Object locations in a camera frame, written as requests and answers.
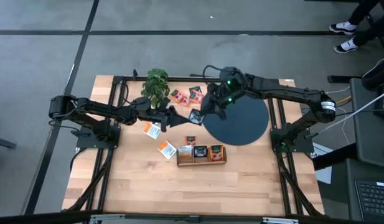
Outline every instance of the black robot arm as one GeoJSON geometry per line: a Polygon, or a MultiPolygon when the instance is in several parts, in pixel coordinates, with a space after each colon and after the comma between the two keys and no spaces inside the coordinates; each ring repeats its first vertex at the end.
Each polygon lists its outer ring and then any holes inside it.
{"type": "Polygon", "coordinates": [[[99,141],[106,141],[111,137],[110,123],[100,121],[89,114],[113,118],[119,123],[132,125],[137,119],[161,123],[161,131],[166,127],[177,126],[189,120],[177,114],[175,108],[166,108],[169,100],[165,98],[160,107],[151,108],[149,98],[140,97],[130,102],[128,106],[114,107],[103,103],[91,101],[87,98],[74,96],[56,96],[51,99],[49,117],[54,120],[70,120],[88,129],[91,129],[99,141]]]}
{"type": "Polygon", "coordinates": [[[275,147],[295,145],[298,134],[318,122],[328,123],[335,119],[335,102],[324,91],[283,86],[277,80],[256,77],[242,73],[235,67],[221,69],[221,84],[209,83],[208,104],[200,111],[201,115],[215,113],[226,119],[225,108],[246,95],[256,99],[277,98],[304,103],[310,111],[294,123],[287,123],[278,131],[275,147]]]}

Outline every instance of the keyboard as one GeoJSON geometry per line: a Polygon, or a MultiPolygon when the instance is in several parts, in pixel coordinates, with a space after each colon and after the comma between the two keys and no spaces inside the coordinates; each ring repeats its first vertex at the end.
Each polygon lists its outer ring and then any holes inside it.
{"type": "Polygon", "coordinates": [[[360,211],[365,216],[384,216],[384,183],[375,181],[355,181],[360,211]]]}

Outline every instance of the person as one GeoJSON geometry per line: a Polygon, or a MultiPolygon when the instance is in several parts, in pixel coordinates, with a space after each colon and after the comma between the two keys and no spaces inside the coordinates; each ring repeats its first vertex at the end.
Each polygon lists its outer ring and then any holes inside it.
{"type": "MultiPolygon", "coordinates": [[[[329,29],[335,33],[344,33],[346,35],[352,35],[356,31],[356,28],[363,21],[365,16],[380,2],[380,0],[363,0],[359,6],[352,13],[351,18],[347,22],[340,22],[338,24],[332,24],[329,29]]],[[[363,32],[356,35],[354,38],[334,47],[334,51],[339,54],[348,53],[357,50],[360,46],[366,44],[369,40],[374,39],[378,35],[384,32],[384,16],[374,23],[374,25],[363,32]]]]}

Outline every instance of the white cable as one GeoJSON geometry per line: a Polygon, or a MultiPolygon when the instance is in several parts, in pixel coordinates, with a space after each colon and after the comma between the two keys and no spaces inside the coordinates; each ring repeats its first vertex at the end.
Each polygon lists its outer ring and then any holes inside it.
{"type": "MultiPolygon", "coordinates": [[[[344,110],[342,108],[337,108],[337,109],[342,110],[345,114],[347,113],[346,110],[344,110]]],[[[342,130],[342,134],[344,134],[345,140],[347,140],[347,143],[350,144],[348,141],[347,135],[345,134],[345,131],[344,131],[344,126],[345,126],[346,122],[347,122],[347,120],[344,120],[344,123],[342,124],[341,130],[342,130]]]]}
{"type": "Polygon", "coordinates": [[[351,86],[348,86],[347,88],[345,88],[343,90],[339,90],[339,91],[326,92],[326,94],[329,94],[329,93],[340,93],[342,91],[349,90],[349,88],[351,88],[351,86]]]}
{"type": "Polygon", "coordinates": [[[361,107],[359,110],[355,111],[353,114],[349,115],[348,117],[346,117],[346,118],[342,119],[341,121],[338,121],[338,122],[336,122],[336,123],[330,125],[329,127],[323,129],[322,131],[319,132],[319,134],[321,134],[321,133],[323,133],[324,131],[328,130],[329,128],[334,127],[335,125],[337,125],[337,124],[339,124],[339,123],[345,121],[346,119],[348,119],[348,118],[354,116],[355,114],[361,112],[363,109],[365,109],[366,107],[368,107],[370,104],[376,102],[377,100],[379,100],[379,99],[382,98],[383,96],[384,96],[384,93],[383,93],[382,95],[380,95],[379,97],[375,98],[374,100],[372,100],[371,102],[369,102],[368,104],[366,104],[365,106],[361,107]]]}
{"type": "Polygon", "coordinates": [[[367,73],[373,71],[373,69],[376,68],[376,67],[378,66],[378,64],[380,64],[380,62],[382,62],[382,61],[384,61],[384,58],[381,59],[381,60],[379,60],[379,61],[377,62],[377,64],[376,64],[376,66],[374,66],[372,69],[370,69],[370,71],[366,72],[366,74],[364,74],[364,75],[362,76],[362,78],[363,78],[365,75],[367,75],[367,73]]]}

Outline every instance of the black pants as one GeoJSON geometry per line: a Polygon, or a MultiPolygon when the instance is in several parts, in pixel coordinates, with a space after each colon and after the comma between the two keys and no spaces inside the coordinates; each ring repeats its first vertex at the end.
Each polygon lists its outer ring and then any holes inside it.
{"type": "MultiPolygon", "coordinates": [[[[353,25],[359,25],[360,22],[368,15],[368,13],[380,2],[380,0],[363,0],[355,9],[349,22],[353,25]]],[[[374,39],[384,32],[384,17],[374,23],[374,25],[366,30],[363,34],[359,34],[354,38],[356,46],[362,46],[369,40],[374,39]]]]}

